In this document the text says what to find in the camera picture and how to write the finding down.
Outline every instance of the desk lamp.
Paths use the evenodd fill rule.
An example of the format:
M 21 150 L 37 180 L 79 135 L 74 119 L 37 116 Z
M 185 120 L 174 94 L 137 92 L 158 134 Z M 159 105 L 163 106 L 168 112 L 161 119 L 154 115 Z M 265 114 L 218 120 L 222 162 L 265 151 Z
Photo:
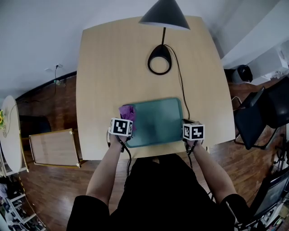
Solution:
M 157 75 L 163 75 L 170 71 L 172 67 L 172 58 L 168 48 L 163 44 L 166 28 L 177 30 L 190 30 L 190 27 L 183 15 L 176 0 L 158 0 L 156 4 L 141 18 L 141 24 L 163 27 L 162 44 L 158 45 L 149 56 L 148 68 Z M 152 70 L 150 62 L 156 57 L 164 58 L 168 64 L 168 69 L 163 73 Z

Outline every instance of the black t-shirt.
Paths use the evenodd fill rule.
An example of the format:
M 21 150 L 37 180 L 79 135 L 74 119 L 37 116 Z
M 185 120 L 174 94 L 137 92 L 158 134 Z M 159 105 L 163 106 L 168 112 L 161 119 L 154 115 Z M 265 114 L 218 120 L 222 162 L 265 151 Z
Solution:
M 90 196 L 78 196 L 67 230 L 103 230 L 113 227 L 144 229 L 167 227 L 191 230 L 234 230 L 247 215 L 245 200 L 227 196 L 214 203 L 199 185 L 195 173 L 176 154 L 138 159 L 126 179 L 125 190 L 115 212 Z

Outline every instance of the hand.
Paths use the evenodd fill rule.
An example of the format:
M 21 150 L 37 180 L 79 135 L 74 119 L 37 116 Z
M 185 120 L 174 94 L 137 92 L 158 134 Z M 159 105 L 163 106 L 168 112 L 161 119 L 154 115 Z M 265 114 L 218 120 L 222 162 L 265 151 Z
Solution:
M 190 147 L 193 147 L 195 140 L 187 140 L 187 143 Z M 196 143 L 196 146 L 202 145 L 202 140 L 198 140 L 198 142 Z
M 126 138 L 127 138 L 126 136 L 119 135 L 118 137 L 121 139 L 123 143 L 126 143 Z M 109 134 L 109 140 L 112 146 L 117 146 L 117 145 L 121 146 L 121 143 L 118 142 L 117 137 L 115 135 Z

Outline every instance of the purple cloth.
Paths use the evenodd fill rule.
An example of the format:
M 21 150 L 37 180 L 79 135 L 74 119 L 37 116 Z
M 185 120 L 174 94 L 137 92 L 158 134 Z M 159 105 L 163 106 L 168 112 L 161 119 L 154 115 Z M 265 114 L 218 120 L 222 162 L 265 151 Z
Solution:
M 135 121 L 135 109 L 132 105 L 121 106 L 118 110 L 122 119 Z M 132 130 L 135 131 L 135 124 L 132 125 Z

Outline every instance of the black lampshade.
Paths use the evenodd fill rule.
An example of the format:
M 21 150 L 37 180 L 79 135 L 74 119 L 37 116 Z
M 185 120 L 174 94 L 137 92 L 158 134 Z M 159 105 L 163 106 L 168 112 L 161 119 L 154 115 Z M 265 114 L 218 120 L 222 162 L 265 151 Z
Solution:
M 176 0 L 158 0 L 139 23 L 177 30 L 190 30 Z

